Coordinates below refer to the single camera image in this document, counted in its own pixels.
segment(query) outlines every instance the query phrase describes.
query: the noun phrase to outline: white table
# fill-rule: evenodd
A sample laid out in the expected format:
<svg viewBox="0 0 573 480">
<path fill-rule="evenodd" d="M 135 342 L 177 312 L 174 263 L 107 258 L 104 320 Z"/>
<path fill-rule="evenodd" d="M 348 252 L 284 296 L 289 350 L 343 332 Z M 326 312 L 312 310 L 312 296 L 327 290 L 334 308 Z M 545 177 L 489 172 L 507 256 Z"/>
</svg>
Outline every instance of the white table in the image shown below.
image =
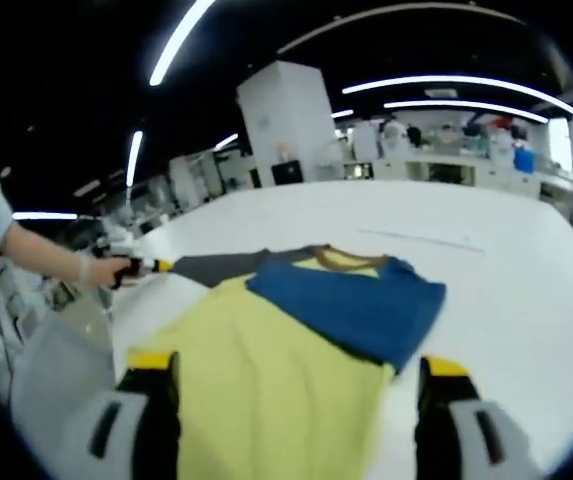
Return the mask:
<svg viewBox="0 0 573 480">
<path fill-rule="evenodd" d="M 369 478 L 412 479 L 418 359 L 463 364 L 530 439 L 543 471 L 573 446 L 573 230 L 549 205 L 506 193 L 418 182 L 327 182 L 222 197 L 140 241 L 183 255 L 331 243 L 410 261 L 446 283 L 444 307 L 388 388 Z M 116 299 L 117 368 L 125 347 L 172 321 L 203 293 L 179 277 L 148 279 Z"/>
</svg>

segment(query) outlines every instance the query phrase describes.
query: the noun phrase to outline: window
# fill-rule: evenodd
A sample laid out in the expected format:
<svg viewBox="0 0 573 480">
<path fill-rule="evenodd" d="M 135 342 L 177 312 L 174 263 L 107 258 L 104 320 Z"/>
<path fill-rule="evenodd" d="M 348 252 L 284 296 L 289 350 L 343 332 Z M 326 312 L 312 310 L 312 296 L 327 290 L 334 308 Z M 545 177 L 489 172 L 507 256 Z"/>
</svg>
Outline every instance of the window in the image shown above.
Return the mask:
<svg viewBox="0 0 573 480">
<path fill-rule="evenodd" d="M 565 118 L 552 118 L 548 122 L 550 158 L 567 172 L 573 171 L 573 155 L 570 150 L 570 132 Z"/>
</svg>

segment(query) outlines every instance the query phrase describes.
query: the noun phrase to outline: brown collar trim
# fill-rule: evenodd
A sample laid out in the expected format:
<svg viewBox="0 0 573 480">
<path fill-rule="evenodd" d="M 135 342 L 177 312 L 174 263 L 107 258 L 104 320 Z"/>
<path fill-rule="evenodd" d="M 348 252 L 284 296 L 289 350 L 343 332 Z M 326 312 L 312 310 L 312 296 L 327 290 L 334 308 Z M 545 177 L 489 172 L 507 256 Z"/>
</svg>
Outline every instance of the brown collar trim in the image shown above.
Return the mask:
<svg viewBox="0 0 573 480">
<path fill-rule="evenodd" d="M 315 253 L 315 258 L 322 267 L 335 272 L 353 272 L 355 270 L 363 270 L 365 268 L 377 268 L 385 265 L 386 262 L 388 262 L 389 260 L 388 255 L 382 255 L 380 257 L 365 257 L 361 255 L 355 255 L 353 253 L 344 252 L 343 250 L 331 247 L 330 245 L 314 247 L 313 251 Z M 326 252 L 339 253 L 340 255 L 343 255 L 344 257 L 350 258 L 352 260 L 362 260 L 363 263 L 359 265 L 342 265 L 341 263 L 334 262 L 333 260 L 328 258 L 326 256 Z"/>
</svg>

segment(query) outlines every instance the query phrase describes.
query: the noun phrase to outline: fluorescent light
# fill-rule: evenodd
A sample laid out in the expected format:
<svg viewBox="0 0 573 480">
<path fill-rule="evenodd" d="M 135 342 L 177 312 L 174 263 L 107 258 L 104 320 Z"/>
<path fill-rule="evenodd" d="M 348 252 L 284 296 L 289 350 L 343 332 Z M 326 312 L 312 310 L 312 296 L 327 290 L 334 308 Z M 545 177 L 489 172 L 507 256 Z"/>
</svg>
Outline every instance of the fluorescent light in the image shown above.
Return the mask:
<svg viewBox="0 0 573 480">
<path fill-rule="evenodd" d="M 79 188 L 75 193 L 73 193 L 73 195 L 76 197 L 83 197 L 91 190 L 95 190 L 97 187 L 99 187 L 99 185 L 99 180 L 95 179 L 92 182 L 87 183 L 83 187 Z"/>
<path fill-rule="evenodd" d="M 507 90 L 513 90 L 515 92 L 524 93 L 530 95 L 531 97 L 539 98 L 550 104 L 555 105 L 568 113 L 573 114 L 573 107 L 560 99 L 552 97 L 546 93 L 540 92 L 533 88 L 524 87 L 523 85 L 518 85 L 516 83 L 505 82 L 503 80 L 494 80 L 492 78 L 483 77 L 468 77 L 465 75 L 421 75 L 417 77 L 400 77 L 400 78 L 390 78 L 388 80 L 379 80 L 377 82 L 363 83 L 361 85 L 353 85 L 352 87 L 347 87 L 342 90 L 342 93 L 349 94 L 354 92 L 360 92 L 362 90 L 370 90 L 371 88 L 388 87 L 391 85 L 404 85 L 408 83 L 430 83 L 430 82 L 452 82 L 452 83 L 474 83 L 477 85 L 487 85 L 489 87 L 499 87 L 505 88 Z"/>
<path fill-rule="evenodd" d="M 407 102 L 385 103 L 384 108 L 404 108 L 404 107 L 464 107 L 479 108 L 481 110 L 493 110 L 496 112 L 510 113 L 519 117 L 528 118 L 539 123 L 548 123 L 548 119 L 541 115 L 525 112 L 511 107 L 503 107 L 492 103 L 467 102 L 464 100 L 411 100 Z"/>
<path fill-rule="evenodd" d="M 228 145 L 229 143 L 234 142 L 235 140 L 237 140 L 237 138 L 239 138 L 239 135 L 237 135 L 236 133 L 233 133 L 230 137 L 225 138 L 224 140 L 222 140 L 221 142 L 219 142 L 217 145 L 215 145 L 214 150 L 221 150 L 222 148 L 224 148 L 226 145 Z"/>
<path fill-rule="evenodd" d="M 76 213 L 15 212 L 14 220 L 77 220 Z"/>
<path fill-rule="evenodd" d="M 150 76 L 149 83 L 151 87 L 162 83 L 164 75 L 166 75 L 168 71 L 168 67 L 170 67 L 173 58 L 175 58 L 184 40 L 186 40 L 195 25 L 197 25 L 197 22 L 199 22 L 206 13 L 206 10 L 208 10 L 213 3 L 215 3 L 215 0 L 196 0 L 193 6 L 188 9 L 188 12 L 186 12 L 184 18 L 181 19 L 179 25 L 177 25 L 177 28 L 164 47 L 164 51 L 159 57 L 157 65 L 155 65 L 153 74 Z"/>
<path fill-rule="evenodd" d="M 105 199 L 108 196 L 107 193 L 102 193 L 101 195 L 98 195 L 97 197 L 93 198 L 93 203 L 97 203 L 103 199 Z"/>
<path fill-rule="evenodd" d="M 135 132 L 133 135 L 133 142 L 130 144 L 130 154 L 128 155 L 128 169 L 126 173 L 126 186 L 133 186 L 133 178 L 135 177 L 135 165 L 137 165 L 137 154 L 139 147 L 142 144 L 142 137 L 144 134 L 141 131 Z"/>
<path fill-rule="evenodd" d="M 123 168 L 120 168 L 120 169 L 117 170 L 116 172 L 111 173 L 111 174 L 108 176 L 108 179 L 109 179 L 109 180 L 112 180 L 112 179 L 115 178 L 115 177 L 119 177 L 119 176 L 122 175 L 123 173 L 124 173 L 124 169 L 123 169 Z"/>
<path fill-rule="evenodd" d="M 335 112 L 331 115 L 332 118 L 339 118 L 339 117 L 348 117 L 349 115 L 352 115 L 353 112 L 352 110 L 342 110 L 341 112 Z"/>
</svg>

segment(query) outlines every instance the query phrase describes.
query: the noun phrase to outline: blue t-shirt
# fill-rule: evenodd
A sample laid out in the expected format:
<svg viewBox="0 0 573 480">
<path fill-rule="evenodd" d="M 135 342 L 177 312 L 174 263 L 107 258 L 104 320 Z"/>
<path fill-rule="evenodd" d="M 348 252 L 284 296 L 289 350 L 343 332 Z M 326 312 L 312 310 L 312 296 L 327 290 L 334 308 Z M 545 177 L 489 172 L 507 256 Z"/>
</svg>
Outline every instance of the blue t-shirt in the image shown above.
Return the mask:
<svg viewBox="0 0 573 480">
<path fill-rule="evenodd" d="M 253 293 L 351 353 L 401 371 L 430 330 L 446 295 L 391 259 L 379 278 L 269 262 L 246 281 Z"/>
</svg>

